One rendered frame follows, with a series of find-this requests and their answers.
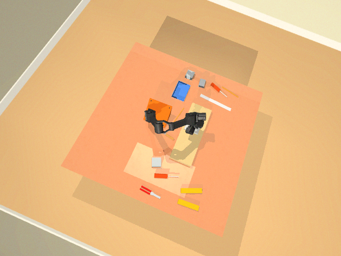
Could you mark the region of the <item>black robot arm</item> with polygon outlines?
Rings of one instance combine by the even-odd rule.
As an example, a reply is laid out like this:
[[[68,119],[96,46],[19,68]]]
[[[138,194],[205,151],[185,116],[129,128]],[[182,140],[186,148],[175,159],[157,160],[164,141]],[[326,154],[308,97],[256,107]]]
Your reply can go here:
[[[165,134],[168,131],[174,131],[179,127],[183,127],[185,125],[194,125],[194,127],[202,128],[204,125],[204,121],[206,121],[206,113],[186,113],[185,118],[176,122],[167,122],[165,120],[157,120],[156,119],[156,111],[149,109],[144,111],[145,113],[145,121],[151,123],[155,128],[155,133],[157,134]],[[163,123],[168,124],[169,129],[164,131]]]

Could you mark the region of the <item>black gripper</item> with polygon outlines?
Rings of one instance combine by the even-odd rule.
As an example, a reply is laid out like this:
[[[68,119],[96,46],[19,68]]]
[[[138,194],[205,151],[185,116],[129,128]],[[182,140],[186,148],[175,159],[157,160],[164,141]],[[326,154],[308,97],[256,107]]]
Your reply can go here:
[[[186,128],[186,130],[185,130],[185,132],[186,132],[187,134],[191,134],[191,135],[193,135],[194,131],[195,131],[194,125],[188,126],[188,127]]]

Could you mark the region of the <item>blue rectangular tray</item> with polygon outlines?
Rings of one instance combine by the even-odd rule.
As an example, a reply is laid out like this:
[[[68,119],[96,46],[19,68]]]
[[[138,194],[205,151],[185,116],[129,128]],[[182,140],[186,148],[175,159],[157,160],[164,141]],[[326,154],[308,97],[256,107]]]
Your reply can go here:
[[[176,88],[172,94],[172,97],[184,102],[184,99],[188,93],[189,88],[190,88],[189,84],[178,81]]]

